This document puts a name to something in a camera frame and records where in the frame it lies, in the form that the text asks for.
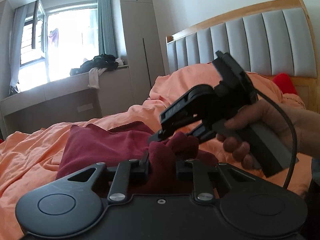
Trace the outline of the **person's right hand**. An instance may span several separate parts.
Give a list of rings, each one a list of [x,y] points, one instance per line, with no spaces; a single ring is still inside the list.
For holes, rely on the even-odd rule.
[[[299,109],[285,104],[279,107],[292,121],[297,134],[297,152],[319,159],[319,114],[306,109]],[[266,100],[245,106],[238,114],[225,122],[225,127],[231,130],[244,128],[246,125],[262,121],[276,133],[287,147],[292,146],[290,129],[281,114]],[[258,163],[251,156],[248,142],[241,142],[234,137],[217,134],[216,139],[223,143],[223,149],[240,162],[248,170],[258,169]]]

